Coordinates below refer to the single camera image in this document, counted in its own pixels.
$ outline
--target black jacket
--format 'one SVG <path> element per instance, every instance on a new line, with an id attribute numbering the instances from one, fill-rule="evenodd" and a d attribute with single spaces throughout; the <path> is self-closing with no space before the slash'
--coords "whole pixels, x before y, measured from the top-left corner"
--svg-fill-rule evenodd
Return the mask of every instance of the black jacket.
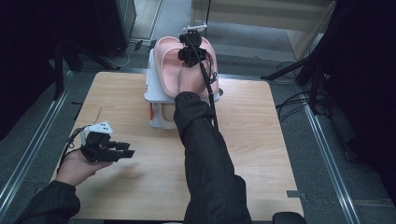
<path id="1" fill-rule="evenodd" d="M 245 181 L 234 174 L 224 139 L 213 127 L 210 106 L 193 92 L 176 99 L 174 120 L 185 147 L 191 201 L 184 223 L 251 223 Z M 52 181 L 30 201 L 16 223 L 67 223 L 79 211 L 76 188 Z"/>

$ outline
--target pink sandal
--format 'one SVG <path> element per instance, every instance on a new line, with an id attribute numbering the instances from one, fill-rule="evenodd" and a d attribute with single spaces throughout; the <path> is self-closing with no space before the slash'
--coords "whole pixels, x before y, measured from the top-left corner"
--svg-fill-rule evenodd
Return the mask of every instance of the pink sandal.
<path id="1" fill-rule="evenodd" d="M 154 61 L 157 67 L 159 80 L 165 94 L 176 97 L 178 92 L 178 76 L 183 62 L 178 59 L 178 52 L 185 46 L 172 36 L 166 36 L 157 41 L 154 47 Z M 212 72 L 218 71 L 216 54 L 207 39 L 202 37 L 201 49 L 206 49 L 206 58 L 211 63 Z M 216 80 L 211 85 L 212 91 L 216 94 L 219 91 L 219 82 Z M 201 97 L 208 97 L 207 90 L 200 93 Z"/>

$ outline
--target hand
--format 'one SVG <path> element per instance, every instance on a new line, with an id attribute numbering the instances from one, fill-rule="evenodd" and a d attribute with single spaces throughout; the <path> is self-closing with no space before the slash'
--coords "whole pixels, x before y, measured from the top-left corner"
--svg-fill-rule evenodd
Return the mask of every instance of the hand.
<path id="1" fill-rule="evenodd" d="M 209 64 L 207 60 L 202 61 L 206 72 L 209 74 Z M 200 94 L 205 89 L 204 76 L 202 75 L 201 67 L 196 64 L 193 67 L 189 67 L 183 64 L 178 76 L 178 91 L 192 91 Z"/>
<path id="2" fill-rule="evenodd" d="M 96 171 L 111 165 L 113 162 L 90 162 L 85 159 L 80 150 L 69 153 L 64 158 L 64 163 L 59 169 L 59 173 L 55 180 L 66 184 L 77 186 L 84 182 L 91 175 L 95 175 Z"/>

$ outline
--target metal rail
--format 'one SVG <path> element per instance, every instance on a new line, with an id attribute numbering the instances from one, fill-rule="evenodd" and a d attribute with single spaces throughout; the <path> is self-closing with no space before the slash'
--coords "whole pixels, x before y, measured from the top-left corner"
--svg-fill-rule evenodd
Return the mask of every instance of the metal rail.
<path id="1" fill-rule="evenodd" d="M 0 194 L 0 223 L 6 215 L 9 205 L 11 204 L 18 189 L 20 188 L 23 179 L 29 171 L 29 168 L 35 159 L 35 155 L 43 144 L 53 121 L 57 117 L 62 105 L 64 104 L 64 99 L 69 92 L 71 86 L 70 83 L 73 81 L 73 79 L 74 75 L 71 71 L 69 71 L 66 75 L 66 87 L 64 91 L 62 92 L 60 97 L 58 97 L 58 100 L 52 102 L 52 104 L 50 105 L 46 116 L 41 121 L 40 126 L 35 132 L 35 135 L 30 141 L 28 147 L 24 150 L 24 153 L 17 166 L 15 167 L 14 172 L 12 173 L 8 182 L 3 187 Z"/>

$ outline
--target black device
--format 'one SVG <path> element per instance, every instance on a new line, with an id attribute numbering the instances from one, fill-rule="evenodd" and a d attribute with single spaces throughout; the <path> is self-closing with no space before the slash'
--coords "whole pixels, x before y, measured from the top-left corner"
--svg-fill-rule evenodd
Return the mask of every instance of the black device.
<path id="1" fill-rule="evenodd" d="M 178 59 L 193 67 L 200 61 L 206 60 L 206 49 L 201 49 L 202 38 L 195 30 L 189 30 L 185 35 L 179 36 L 180 43 L 186 45 L 178 52 Z"/>
<path id="2" fill-rule="evenodd" d="M 64 163 L 64 158 L 68 155 L 67 150 L 73 148 L 73 141 L 77 135 L 84 132 L 85 127 L 77 128 L 73 131 L 72 135 L 67 139 L 67 144 L 64 147 L 61 160 L 59 162 L 59 169 Z M 90 132 L 86 139 L 83 139 L 85 134 L 81 135 L 81 141 L 84 142 L 80 148 L 75 150 L 81 150 L 82 155 L 90 162 L 97 161 L 118 161 L 122 158 L 132 158 L 134 155 L 134 150 L 129 150 L 129 143 L 110 141 L 110 134 L 108 133 L 95 133 Z"/>
<path id="3" fill-rule="evenodd" d="M 128 150 L 129 143 L 110 141 L 108 133 L 90 132 L 87 144 L 81 146 L 82 155 L 88 161 L 118 161 L 121 158 L 132 158 L 133 150 Z"/>

